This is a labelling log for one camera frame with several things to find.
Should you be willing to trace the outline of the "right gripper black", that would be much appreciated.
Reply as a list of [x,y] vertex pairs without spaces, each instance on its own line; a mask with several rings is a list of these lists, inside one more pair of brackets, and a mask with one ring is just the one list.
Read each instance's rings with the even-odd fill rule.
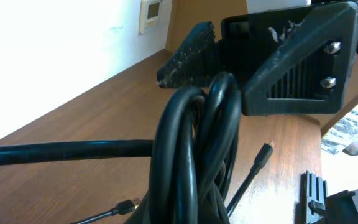
[[[221,21],[223,69],[249,80],[246,116],[334,114],[358,44],[358,1],[291,7]],[[221,69],[212,22],[196,24],[157,72],[160,88],[207,87]]]

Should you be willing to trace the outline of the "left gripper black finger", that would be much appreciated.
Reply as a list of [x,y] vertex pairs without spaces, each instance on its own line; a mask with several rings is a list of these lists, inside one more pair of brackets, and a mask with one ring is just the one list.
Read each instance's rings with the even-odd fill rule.
[[124,222],[124,224],[150,224],[149,215],[149,193],[147,192],[140,205],[133,214]]

